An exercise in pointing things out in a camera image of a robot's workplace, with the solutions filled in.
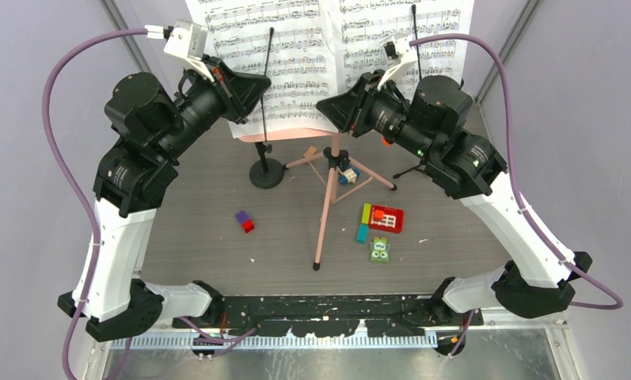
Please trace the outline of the sheet music page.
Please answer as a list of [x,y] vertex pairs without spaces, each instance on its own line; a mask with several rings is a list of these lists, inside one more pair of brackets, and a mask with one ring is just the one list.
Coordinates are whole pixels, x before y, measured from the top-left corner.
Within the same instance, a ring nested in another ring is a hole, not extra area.
[[192,20],[208,30],[205,52],[240,73],[272,84],[246,124],[231,124],[242,141],[290,133],[330,134],[316,103],[338,90],[333,34],[324,1],[188,1]]
[[[349,90],[365,72],[388,69],[381,43],[393,36],[410,40],[469,33],[474,1],[322,1],[327,46],[336,64],[336,94]],[[445,75],[462,82],[467,43],[440,40],[417,48],[419,62],[396,80],[411,99],[420,78]]]

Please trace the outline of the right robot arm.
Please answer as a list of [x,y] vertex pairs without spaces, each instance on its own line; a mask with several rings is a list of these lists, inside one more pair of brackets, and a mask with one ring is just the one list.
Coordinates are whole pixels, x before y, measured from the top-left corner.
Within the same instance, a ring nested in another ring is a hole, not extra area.
[[377,131],[418,157],[432,182],[469,208],[510,255],[494,271],[445,279],[434,293],[433,318],[451,325],[465,312],[494,306],[526,319],[566,310],[576,293],[572,281],[592,259],[569,249],[555,255],[534,232],[516,202],[502,155],[464,128],[471,96],[454,79],[432,75],[407,100],[382,75],[362,74],[346,93],[320,100],[317,110],[340,132],[360,137]]

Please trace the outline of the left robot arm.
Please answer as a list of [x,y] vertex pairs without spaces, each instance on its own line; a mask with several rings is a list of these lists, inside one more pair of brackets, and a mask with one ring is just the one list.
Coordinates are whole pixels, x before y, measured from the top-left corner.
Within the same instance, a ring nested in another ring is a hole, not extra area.
[[231,70],[204,56],[206,78],[186,70],[187,89],[168,95],[151,73],[122,78],[105,105],[119,138],[101,158],[93,184],[99,242],[89,247],[85,272],[58,307],[87,318],[99,342],[138,336],[162,319],[193,318],[204,328],[222,319],[222,295],[200,280],[167,286],[140,279],[139,270],[158,208],[177,178],[180,156],[220,119],[246,122],[271,80]]

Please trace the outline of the pink music stand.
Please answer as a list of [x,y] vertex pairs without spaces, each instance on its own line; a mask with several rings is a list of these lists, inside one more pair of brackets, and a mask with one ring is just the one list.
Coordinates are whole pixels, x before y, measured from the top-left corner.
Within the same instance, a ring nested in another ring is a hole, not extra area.
[[[317,248],[316,253],[314,255],[313,261],[313,270],[318,271],[321,266],[321,254],[322,248],[325,240],[325,231],[326,231],[326,223],[328,221],[329,216],[329,208],[332,204],[342,200],[343,198],[351,195],[353,192],[361,189],[364,185],[372,182],[373,180],[377,180],[378,182],[387,186],[390,190],[396,191],[397,186],[384,178],[383,176],[377,174],[373,170],[369,169],[361,162],[355,160],[352,156],[347,156],[347,152],[340,148],[340,143],[342,139],[342,134],[339,132],[331,132],[331,131],[322,131],[316,130],[313,128],[292,128],[289,130],[282,131],[273,131],[269,132],[266,135],[246,135],[242,136],[239,139],[244,143],[272,143],[280,140],[291,140],[291,139],[307,139],[307,138],[319,138],[319,137],[331,137],[331,144],[329,146],[329,150],[325,152],[319,152],[316,154],[311,154],[307,157],[300,158],[296,161],[288,162],[283,165],[283,169],[290,169],[299,165],[303,165],[306,163],[310,163],[312,161],[318,160],[319,158],[326,158],[328,160],[328,177],[327,181],[321,179],[321,182],[326,185],[325,188],[325,198],[321,211],[320,217],[320,227],[317,238]],[[361,172],[367,174],[369,178],[365,180],[362,184],[357,185],[349,192],[344,193],[342,196],[336,196],[336,187],[337,187],[337,168],[339,161],[343,158],[349,158],[351,163],[360,169]]]

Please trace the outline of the blue white toy car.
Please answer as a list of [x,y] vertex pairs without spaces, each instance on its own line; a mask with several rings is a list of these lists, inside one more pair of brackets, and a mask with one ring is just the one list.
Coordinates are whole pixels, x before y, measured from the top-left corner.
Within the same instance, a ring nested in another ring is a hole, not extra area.
[[339,181],[341,184],[354,184],[360,175],[360,171],[354,167],[348,167],[345,170],[339,169]]

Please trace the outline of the black round base mic stand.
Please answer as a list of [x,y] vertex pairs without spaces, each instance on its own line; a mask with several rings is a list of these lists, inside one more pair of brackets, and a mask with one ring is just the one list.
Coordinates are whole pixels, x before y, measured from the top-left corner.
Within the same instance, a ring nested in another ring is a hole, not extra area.
[[272,145],[268,143],[268,131],[266,125],[266,111],[264,106],[264,97],[260,99],[260,111],[262,120],[262,130],[264,141],[255,142],[254,145],[259,156],[250,168],[249,179],[251,183],[260,189],[274,188],[284,178],[283,165],[274,158],[268,158],[267,155],[272,152]]

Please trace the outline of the black tripod mic stand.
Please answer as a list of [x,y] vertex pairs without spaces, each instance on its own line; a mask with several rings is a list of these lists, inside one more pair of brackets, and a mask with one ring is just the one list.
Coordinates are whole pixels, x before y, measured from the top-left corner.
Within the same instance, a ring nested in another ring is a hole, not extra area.
[[[417,11],[416,11],[416,4],[412,4],[411,5],[411,13],[412,13],[412,22],[413,22],[413,37],[415,40],[418,39],[418,25],[417,25]],[[423,73],[422,73],[422,65],[421,65],[421,58],[420,58],[420,47],[418,45],[414,46],[415,51],[416,51],[416,57],[417,57],[417,75],[418,75],[418,81],[416,82],[416,85],[418,86],[420,84],[420,82],[423,79]],[[402,172],[396,173],[393,175],[393,179],[398,179],[402,176],[404,176],[407,173],[410,173],[412,171],[416,171],[419,173],[422,173],[423,170],[420,169],[421,164],[418,163],[417,165],[414,165],[413,167],[408,168],[407,170],[404,170]]]

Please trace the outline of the lime green toy block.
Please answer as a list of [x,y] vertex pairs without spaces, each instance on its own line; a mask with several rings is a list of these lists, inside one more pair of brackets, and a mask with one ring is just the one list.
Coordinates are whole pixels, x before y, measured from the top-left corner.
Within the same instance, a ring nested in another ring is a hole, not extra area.
[[368,225],[371,221],[371,211],[372,205],[370,203],[365,203],[363,205],[363,211],[361,216],[361,223],[364,225]]

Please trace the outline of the red window toy block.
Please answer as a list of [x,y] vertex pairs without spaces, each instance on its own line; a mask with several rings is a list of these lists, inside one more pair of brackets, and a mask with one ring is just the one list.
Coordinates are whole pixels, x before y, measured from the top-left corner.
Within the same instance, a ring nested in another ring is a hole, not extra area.
[[402,209],[371,205],[369,227],[392,234],[400,234],[404,229],[405,212]]

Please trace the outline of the teal toy block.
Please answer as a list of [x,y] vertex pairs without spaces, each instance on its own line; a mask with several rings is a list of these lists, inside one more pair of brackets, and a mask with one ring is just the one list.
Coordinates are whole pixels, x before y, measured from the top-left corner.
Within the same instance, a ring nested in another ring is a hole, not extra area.
[[367,224],[360,224],[357,234],[355,236],[355,241],[359,244],[365,244],[367,242],[367,237],[369,233],[369,226]]

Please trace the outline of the purple red toy block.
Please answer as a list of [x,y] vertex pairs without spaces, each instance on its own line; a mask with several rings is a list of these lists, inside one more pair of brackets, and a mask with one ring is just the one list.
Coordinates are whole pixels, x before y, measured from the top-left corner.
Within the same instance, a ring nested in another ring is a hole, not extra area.
[[234,217],[236,218],[239,226],[244,230],[246,234],[255,229],[253,220],[250,218],[246,211],[239,211],[234,215]]

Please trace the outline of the green monster face block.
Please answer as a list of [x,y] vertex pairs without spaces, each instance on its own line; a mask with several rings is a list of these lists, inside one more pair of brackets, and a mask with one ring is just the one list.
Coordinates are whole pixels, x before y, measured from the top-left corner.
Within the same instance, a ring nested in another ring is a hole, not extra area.
[[387,263],[390,261],[390,243],[385,237],[373,237],[370,247],[371,262]]

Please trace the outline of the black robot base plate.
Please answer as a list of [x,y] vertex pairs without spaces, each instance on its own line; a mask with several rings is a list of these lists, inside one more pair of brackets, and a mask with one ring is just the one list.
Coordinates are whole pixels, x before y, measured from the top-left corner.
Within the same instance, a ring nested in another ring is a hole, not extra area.
[[423,328],[461,329],[482,317],[446,310],[428,295],[362,294],[300,296],[220,296],[202,317],[190,317],[200,329],[256,336],[351,336],[358,328],[370,337],[418,336]]

